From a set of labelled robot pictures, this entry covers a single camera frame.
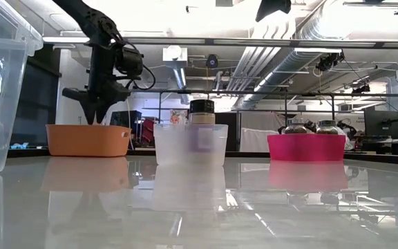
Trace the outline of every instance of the ceiling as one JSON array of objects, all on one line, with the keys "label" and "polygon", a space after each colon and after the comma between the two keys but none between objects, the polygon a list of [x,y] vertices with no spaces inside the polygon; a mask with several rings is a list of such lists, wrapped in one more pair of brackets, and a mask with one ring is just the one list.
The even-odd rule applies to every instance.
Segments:
[{"label": "ceiling", "polygon": [[[23,15],[43,36],[82,35],[78,25],[52,0],[6,0]],[[260,0],[244,0],[232,7],[216,7],[216,0],[84,0],[93,8],[101,10],[115,20],[118,29],[130,36],[164,36],[164,37],[239,37],[248,38],[254,31],[254,17]],[[296,25],[315,9],[322,0],[292,0],[292,14],[296,16]],[[185,11],[189,6],[190,13]],[[345,12],[345,16],[335,16],[335,28],[348,25],[351,33],[347,39],[380,39],[398,40],[398,16],[393,10],[383,10],[372,14],[369,8]],[[138,46],[145,55],[144,63],[148,67],[157,67],[153,71],[158,79],[158,88],[170,88],[168,82],[173,78],[172,70],[163,65],[162,49],[164,46]],[[244,53],[243,47],[188,46],[189,68],[187,77],[215,76],[217,70],[204,70],[205,60],[209,54],[216,54],[220,59],[219,68],[233,71]],[[346,59],[354,68],[372,68],[379,62],[380,67],[397,68],[398,50],[345,50]],[[72,49],[73,57],[83,66],[88,67],[91,50],[82,45]],[[273,68],[285,56],[280,51],[269,64]],[[310,74],[299,74],[293,77],[289,91],[340,91],[345,84],[357,80],[355,73],[331,72],[320,78],[312,71],[316,62],[309,62],[302,71]],[[349,69],[342,63],[336,69]],[[361,77],[374,74],[379,77],[393,75],[391,71],[366,70],[358,73]],[[206,89],[206,80],[187,80],[187,86]]]}]

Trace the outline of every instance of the plastic lid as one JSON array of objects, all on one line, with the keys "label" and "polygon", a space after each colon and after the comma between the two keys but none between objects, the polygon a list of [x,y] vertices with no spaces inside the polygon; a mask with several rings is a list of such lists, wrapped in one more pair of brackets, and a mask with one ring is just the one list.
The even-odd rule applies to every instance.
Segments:
[{"label": "plastic lid", "polygon": [[334,120],[321,120],[319,121],[319,126],[321,127],[335,127],[336,121]]},{"label": "plastic lid", "polygon": [[0,0],[0,39],[25,42],[29,56],[43,47],[42,36],[4,0]]},{"label": "plastic lid", "polygon": [[190,101],[190,114],[192,113],[214,113],[213,100],[192,100]]},{"label": "plastic lid", "polygon": [[302,118],[293,118],[287,121],[287,125],[304,125],[305,121]]}]

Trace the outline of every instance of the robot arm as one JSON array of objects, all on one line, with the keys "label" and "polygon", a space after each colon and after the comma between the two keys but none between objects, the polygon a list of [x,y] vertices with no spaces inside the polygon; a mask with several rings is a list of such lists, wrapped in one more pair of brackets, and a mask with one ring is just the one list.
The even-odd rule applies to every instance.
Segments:
[{"label": "robot arm", "polygon": [[[87,46],[92,48],[86,90],[64,89],[62,95],[79,101],[90,125],[95,116],[100,123],[110,106],[130,96],[128,88],[117,80],[140,80],[143,55],[122,38],[115,22],[104,13],[90,8],[82,0],[53,1],[78,23],[90,39]],[[114,68],[126,76],[115,76]]]}]

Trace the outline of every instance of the glass jar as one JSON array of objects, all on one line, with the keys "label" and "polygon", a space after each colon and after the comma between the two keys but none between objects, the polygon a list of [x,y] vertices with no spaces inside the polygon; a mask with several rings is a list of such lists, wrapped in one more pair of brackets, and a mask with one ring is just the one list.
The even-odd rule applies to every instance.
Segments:
[{"label": "glass jar", "polygon": [[336,121],[334,120],[321,120],[319,121],[319,128],[317,134],[339,135],[336,129]]},{"label": "glass jar", "polygon": [[303,126],[304,124],[305,122],[301,118],[288,120],[285,134],[307,133],[307,129]]}]

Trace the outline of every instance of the table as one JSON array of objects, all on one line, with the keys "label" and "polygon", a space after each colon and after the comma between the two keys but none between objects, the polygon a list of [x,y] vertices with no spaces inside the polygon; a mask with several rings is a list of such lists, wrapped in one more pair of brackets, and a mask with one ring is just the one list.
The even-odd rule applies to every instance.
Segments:
[{"label": "table", "polygon": [[398,165],[13,158],[0,248],[398,248]]}]

